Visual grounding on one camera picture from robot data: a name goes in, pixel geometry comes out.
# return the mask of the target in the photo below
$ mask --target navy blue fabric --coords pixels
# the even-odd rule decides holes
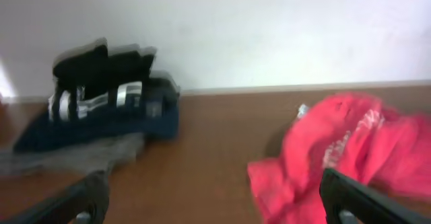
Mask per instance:
[[[166,109],[160,117],[149,118],[136,114],[112,117],[106,114],[104,123],[90,120],[53,123],[48,111],[37,116],[13,147],[15,153],[45,152],[77,143],[89,143],[101,137],[127,133],[145,133],[157,139],[173,139],[178,134],[178,106]]]

